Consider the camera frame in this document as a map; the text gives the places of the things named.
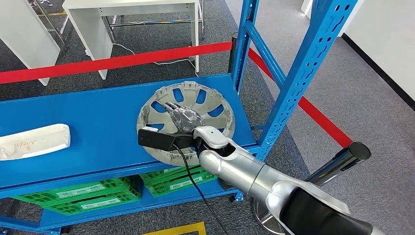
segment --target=green plastic crate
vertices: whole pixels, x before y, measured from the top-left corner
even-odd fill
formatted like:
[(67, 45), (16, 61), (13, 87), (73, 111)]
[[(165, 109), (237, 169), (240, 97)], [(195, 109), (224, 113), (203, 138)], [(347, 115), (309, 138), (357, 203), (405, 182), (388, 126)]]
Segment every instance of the green plastic crate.
[(13, 198), (24, 202), (34, 203), (44, 208), (65, 202), (82, 200), (86, 197), (96, 197), (129, 189), (130, 178), (122, 177), (25, 194)]
[[(200, 165), (195, 165), (195, 166), (190, 167), (190, 170), (192, 169), (202, 169), (202, 167)], [(140, 174), (140, 177), (144, 181), (145, 184), (152, 184), (153, 182), (158, 182), (162, 180), (164, 177), (168, 177), (168, 176), (181, 173), (181, 172), (182, 173), (186, 172), (185, 166), (144, 173), (144, 174)]]
[[(190, 174), (196, 184), (217, 179), (216, 176), (207, 173), (201, 169), (201, 167), (191, 169)], [(153, 197), (160, 197), (168, 193), (193, 186), (191, 180), (187, 175), (187, 171), (164, 177), (162, 180), (158, 182), (152, 182), (151, 184), (144, 183), (144, 185), (150, 191)]]
[(65, 215), (73, 215), (139, 200), (141, 200), (140, 193), (124, 191), (98, 197), (85, 198), (73, 202), (66, 202), (51, 207), (46, 207), (45, 209)]
[(140, 174), (140, 177), (145, 183), (150, 183), (153, 180), (157, 180), (161, 177), (166, 177), (178, 172), (185, 171), (186, 168), (184, 166), (176, 167), (176, 168), (170, 168), (165, 170), (157, 170), (149, 173)]

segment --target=stanchion post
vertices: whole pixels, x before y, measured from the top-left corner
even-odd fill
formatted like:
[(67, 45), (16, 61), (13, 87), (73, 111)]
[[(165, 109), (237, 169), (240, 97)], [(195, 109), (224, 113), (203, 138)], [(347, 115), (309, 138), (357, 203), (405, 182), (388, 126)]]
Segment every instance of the stanchion post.
[(236, 39), (238, 38), (238, 33), (232, 34), (232, 47), (231, 47), (231, 53), (229, 55), (229, 65), (228, 65), (228, 73), (232, 71), (232, 63), (233, 59), (235, 57), (235, 50), (236, 50)]
[(325, 165), (311, 174), (305, 181), (317, 186), (323, 186), (335, 177), (345, 173), (357, 164), (371, 157), (371, 152), (366, 145), (353, 142), (348, 147), (338, 152)]

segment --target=metal chair leg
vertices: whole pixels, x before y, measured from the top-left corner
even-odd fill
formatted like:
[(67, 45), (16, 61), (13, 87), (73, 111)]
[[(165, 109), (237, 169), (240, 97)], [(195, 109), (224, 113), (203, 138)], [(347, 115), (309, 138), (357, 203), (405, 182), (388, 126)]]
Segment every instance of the metal chair leg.
[(111, 42), (116, 43), (116, 38), (115, 38), (115, 35), (114, 35), (114, 31), (113, 31), (113, 28), (110, 25), (110, 22), (108, 21), (108, 18), (106, 16), (103, 16), (102, 20), (104, 21), (105, 27), (107, 28), (107, 31), (110, 34)]
[(113, 23), (112, 23), (112, 24), (115, 24), (115, 22), (116, 22), (116, 18), (117, 18), (117, 16), (114, 16), (114, 17), (113, 17)]
[(69, 16), (66, 15), (66, 18), (64, 20), (64, 23), (62, 24), (61, 30), (59, 31), (61, 34), (64, 34), (64, 30), (65, 30), (66, 24), (68, 23), (68, 20), (69, 20)]
[(62, 44), (67, 47), (68, 44), (65, 42), (64, 37), (62, 36), (61, 32), (58, 30), (58, 28), (55, 26), (55, 24), (52, 22), (52, 20), (50, 19), (49, 15), (47, 14), (45, 8), (42, 6), (42, 4), (39, 2), (39, 0), (35, 0), (35, 2), (37, 3), (40, 11), (42, 12), (42, 14), (44, 14), (47, 22), (49, 22), (50, 26), (52, 26), (53, 31), (58, 35), (59, 39), (61, 40)]
[(201, 37), (205, 37), (205, 0), (202, 0), (202, 31), (201, 31)]

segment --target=yellow floor marking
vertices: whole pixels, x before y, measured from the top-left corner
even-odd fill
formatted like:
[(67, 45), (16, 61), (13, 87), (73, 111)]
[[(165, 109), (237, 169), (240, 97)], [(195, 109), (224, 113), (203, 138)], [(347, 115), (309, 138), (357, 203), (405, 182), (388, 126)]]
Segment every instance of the yellow floor marking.
[(156, 232), (151, 232), (143, 235), (180, 235), (187, 234), (191, 232), (198, 232), (199, 235), (206, 235), (205, 223), (199, 222), (195, 224), (184, 225), (176, 228), (160, 230)]
[(48, 14), (48, 16), (63, 16), (63, 15), (66, 15), (65, 11), (59, 12), (59, 13), (50, 13), (50, 14)]

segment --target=blue shelf frame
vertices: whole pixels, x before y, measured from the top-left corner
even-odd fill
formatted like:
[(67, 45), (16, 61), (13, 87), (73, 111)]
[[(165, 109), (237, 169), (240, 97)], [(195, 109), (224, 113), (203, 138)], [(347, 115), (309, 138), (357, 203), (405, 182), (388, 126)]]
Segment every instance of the blue shelf frame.
[[(258, 10), (259, 0), (244, 0), (242, 6), (241, 19), (239, 23), (238, 38), (236, 40), (236, 50), (233, 55), (233, 63), (230, 76), (233, 82), (233, 88), (239, 93), (243, 72), (245, 69), (248, 49), (250, 42), (254, 43), (260, 56), (264, 60), (266, 66), (271, 72), (280, 93), (277, 97), (275, 105), (262, 128), (263, 132), (257, 140), (256, 144), (245, 146), (256, 158), (264, 160), (274, 145), (283, 127), (288, 121), (293, 110), (298, 104), (301, 96), (307, 89), (308, 84), (312, 80), (314, 74), (320, 67), (324, 57), (333, 45), (341, 28), (353, 10), (357, 0), (314, 0), (312, 5), (312, 17), (309, 29), (299, 48), (296, 58), (287, 75), (284, 74), (278, 62), (273, 57), (271, 51), (266, 46), (259, 32), (255, 28), (255, 18)], [(91, 182), (103, 180), (110, 177), (120, 177), (133, 175), (138, 173), (150, 172), (158, 169), (166, 169), (171, 166), (159, 162), (151, 162), (144, 165), (134, 165), (124, 167), (123, 169), (111, 169), (102, 172), (95, 172), (88, 175), (73, 176), (63, 179), (51, 179), (50, 181), (38, 182), (33, 185), (20, 185), (0, 190), (0, 198), (11, 195), (19, 195), (29, 192), (35, 192), (50, 188), (58, 188), (82, 182)], [(242, 200), (243, 195), (236, 190), (224, 191), (219, 188), (217, 182), (208, 182), (201, 185), (201, 189), (207, 192), (207, 197), (215, 197), (235, 193), (236, 200)], [(86, 212), (75, 216), (66, 216), (55, 214), (51, 211), (44, 211), (42, 219), (39, 223), (18, 220), (0, 216), (0, 227), (38, 232), (42, 234), (58, 235), (60, 227), (112, 217), (116, 215), (150, 210), (158, 207), (174, 205), (194, 200), (199, 200), (197, 192), (193, 188), (173, 193), (170, 196), (157, 198), (150, 204), (125, 204), (111, 208)]]

